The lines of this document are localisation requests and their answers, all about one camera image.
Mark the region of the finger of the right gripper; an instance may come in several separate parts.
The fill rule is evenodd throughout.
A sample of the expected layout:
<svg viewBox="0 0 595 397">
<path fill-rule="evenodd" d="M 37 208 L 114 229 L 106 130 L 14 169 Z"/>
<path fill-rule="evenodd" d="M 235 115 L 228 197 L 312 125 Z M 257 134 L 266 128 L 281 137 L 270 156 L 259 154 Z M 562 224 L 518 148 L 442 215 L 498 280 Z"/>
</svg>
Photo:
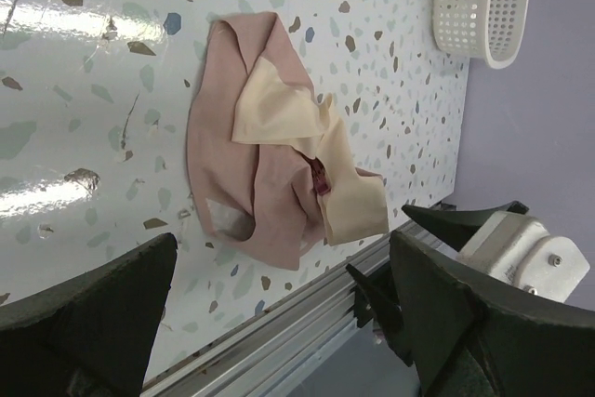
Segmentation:
<svg viewBox="0 0 595 397">
<path fill-rule="evenodd" d="M 451 248 L 462 248 L 497 211 L 525 215 L 529 207 L 519 201 L 479 210 L 455 210 L 403 205 L 402 211 L 424 230 Z"/>
<path fill-rule="evenodd" d="M 374 321 L 389 348 L 406 366 L 412 366 L 413 354 L 390 264 L 386 262 L 368 275 L 352 264 L 345 270 L 355 283 L 353 314 L 357 326 Z"/>
</svg>

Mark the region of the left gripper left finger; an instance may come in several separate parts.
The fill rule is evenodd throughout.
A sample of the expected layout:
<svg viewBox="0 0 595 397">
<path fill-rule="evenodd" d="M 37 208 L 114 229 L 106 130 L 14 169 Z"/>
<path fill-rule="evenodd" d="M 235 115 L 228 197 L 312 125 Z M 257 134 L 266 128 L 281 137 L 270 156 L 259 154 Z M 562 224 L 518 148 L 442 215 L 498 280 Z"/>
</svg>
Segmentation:
<svg viewBox="0 0 595 397">
<path fill-rule="evenodd" d="M 2 395 L 140 395 L 177 254 L 164 233 L 2 306 Z"/>
</svg>

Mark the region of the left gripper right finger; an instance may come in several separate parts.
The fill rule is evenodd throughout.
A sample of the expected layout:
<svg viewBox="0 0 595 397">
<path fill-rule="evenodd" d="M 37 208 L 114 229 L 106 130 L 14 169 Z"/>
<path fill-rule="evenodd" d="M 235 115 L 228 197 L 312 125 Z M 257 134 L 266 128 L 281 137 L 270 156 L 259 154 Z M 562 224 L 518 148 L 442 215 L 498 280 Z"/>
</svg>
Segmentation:
<svg viewBox="0 0 595 397">
<path fill-rule="evenodd" d="M 591 396 L 594 313 L 531 295 L 402 232 L 390 345 L 426 396 Z"/>
</svg>

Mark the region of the pink beige underwear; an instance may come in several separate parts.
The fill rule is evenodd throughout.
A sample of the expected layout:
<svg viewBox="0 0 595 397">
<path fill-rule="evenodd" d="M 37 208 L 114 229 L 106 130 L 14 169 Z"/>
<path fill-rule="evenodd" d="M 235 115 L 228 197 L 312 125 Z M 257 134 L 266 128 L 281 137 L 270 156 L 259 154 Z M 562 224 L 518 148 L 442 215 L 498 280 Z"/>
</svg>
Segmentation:
<svg viewBox="0 0 595 397">
<path fill-rule="evenodd" d="M 313 189 L 308 159 L 331 192 Z M 204 232 L 249 257 L 294 271 L 326 241 L 341 245 L 389 228 L 383 179 L 357 167 L 331 97 L 311 79 L 278 15 L 216 20 L 190 108 L 186 164 Z"/>
</svg>

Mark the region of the purple clothespin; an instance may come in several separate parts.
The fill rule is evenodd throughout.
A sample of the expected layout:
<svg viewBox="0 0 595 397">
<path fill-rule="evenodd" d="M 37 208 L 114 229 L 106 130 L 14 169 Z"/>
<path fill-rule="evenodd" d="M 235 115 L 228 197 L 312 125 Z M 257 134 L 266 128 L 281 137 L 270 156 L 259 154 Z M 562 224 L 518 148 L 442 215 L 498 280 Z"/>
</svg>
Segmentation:
<svg viewBox="0 0 595 397">
<path fill-rule="evenodd" d="M 311 177 L 313 189 L 319 196 L 324 196 L 331 192 L 331 185 L 326 177 L 326 172 L 322 162 L 315 159 L 308 159 L 307 162 L 311 167 Z"/>
</svg>

